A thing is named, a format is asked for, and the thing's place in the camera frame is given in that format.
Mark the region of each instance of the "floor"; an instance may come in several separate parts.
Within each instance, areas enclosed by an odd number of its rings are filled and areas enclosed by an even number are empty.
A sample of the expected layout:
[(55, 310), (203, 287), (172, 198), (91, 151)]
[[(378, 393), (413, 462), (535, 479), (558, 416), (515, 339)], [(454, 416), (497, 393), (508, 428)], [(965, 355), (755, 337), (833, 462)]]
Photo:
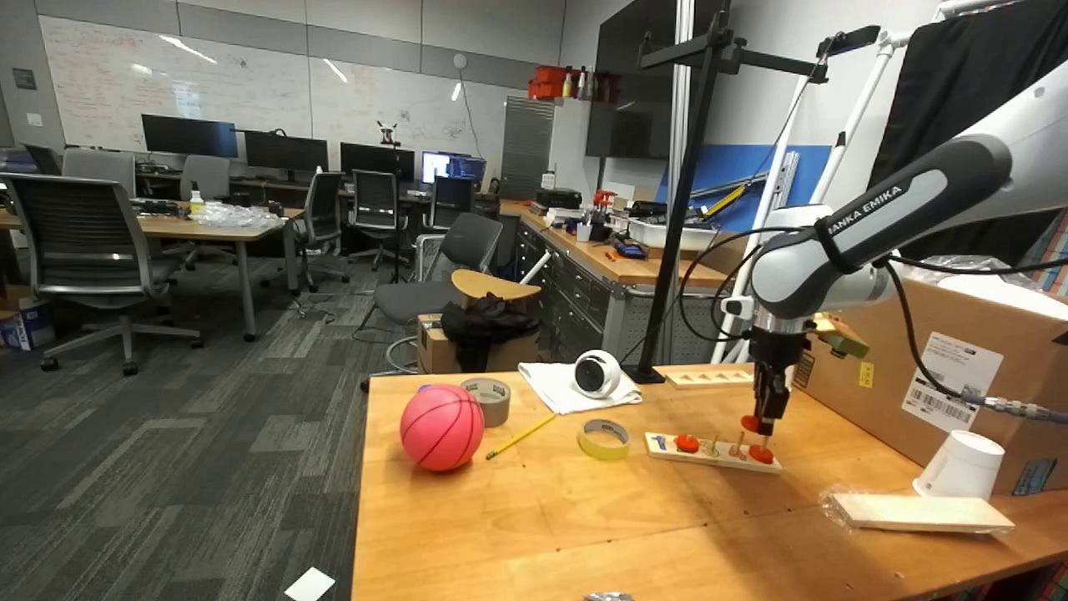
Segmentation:
[(2, 601), (273, 601), (307, 568), (351, 599), (360, 382), (404, 329), (358, 329), (385, 278), (366, 265), (300, 298), (273, 261), (255, 274), (255, 345), (238, 271), (200, 265), (172, 308), (207, 326), (198, 349), (143, 339), (133, 378), (117, 348), (53, 373), (0, 355)]

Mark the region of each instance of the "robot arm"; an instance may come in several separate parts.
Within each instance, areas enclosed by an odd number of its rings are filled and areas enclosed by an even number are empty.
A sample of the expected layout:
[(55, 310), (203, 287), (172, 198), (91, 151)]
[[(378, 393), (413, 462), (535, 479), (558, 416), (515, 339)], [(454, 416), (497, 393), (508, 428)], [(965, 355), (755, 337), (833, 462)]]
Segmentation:
[(1068, 207), (1068, 62), (814, 227), (770, 237), (750, 267), (755, 430), (785, 413), (785, 371), (822, 308), (879, 298), (869, 265), (941, 227)]

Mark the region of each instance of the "wooden block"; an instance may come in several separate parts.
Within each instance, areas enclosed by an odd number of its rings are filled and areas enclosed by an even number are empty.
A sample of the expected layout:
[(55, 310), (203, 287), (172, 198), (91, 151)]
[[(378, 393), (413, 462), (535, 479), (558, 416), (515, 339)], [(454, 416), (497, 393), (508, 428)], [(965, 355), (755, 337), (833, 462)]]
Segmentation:
[(724, 365), (669, 365), (658, 368), (673, 387), (732, 387), (732, 385), (755, 385), (748, 368), (724, 368)]
[(748, 458), (748, 444), (736, 447), (732, 442), (701, 442), (701, 447), (695, 453), (688, 453), (673, 444), (673, 435), (647, 430), (644, 447), (654, 458), (705, 462), (705, 464), (727, 466), (727, 469), (780, 475), (777, 458), (770, 458), (770, 464), (755, 462), (755, 458)]
[(1011, 530), (1011, 521), (984, 496), (830, 493), (830, 506), (846, 525), (879, 530)]

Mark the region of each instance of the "paper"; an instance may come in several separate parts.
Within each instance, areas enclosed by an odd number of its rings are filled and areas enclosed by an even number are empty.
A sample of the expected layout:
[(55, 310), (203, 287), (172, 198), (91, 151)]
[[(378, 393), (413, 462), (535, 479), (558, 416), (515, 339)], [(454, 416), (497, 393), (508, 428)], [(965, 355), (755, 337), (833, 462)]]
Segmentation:
[(316, 601), (316, 599), (324, 599), (330, 589), (334, 589), (334, 577), (327, 577), (327, 574), (316, 570), (316, 568), (307, 568), (307, 570), (288, 589), (288, 599), (292, 599), (292, 601)]
[(621, 385), (607, 397), (595, 399), (575, 387), (572, 371), (575, 365), (520, 365), (520, 373), (555, 413), (604, 410), (642, 399), (642, 387), (626, 373), (621, 373)]

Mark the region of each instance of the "red basketball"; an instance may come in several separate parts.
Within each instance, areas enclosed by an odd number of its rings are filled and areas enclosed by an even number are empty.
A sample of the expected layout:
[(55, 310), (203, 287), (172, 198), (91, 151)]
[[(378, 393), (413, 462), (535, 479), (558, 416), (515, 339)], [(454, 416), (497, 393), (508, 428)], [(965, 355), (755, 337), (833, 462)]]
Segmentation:
[(456, 469), (480, 444), (484, 416), (463, 387), (423, 385), (400, 413), (400, 444), (420, 469)]

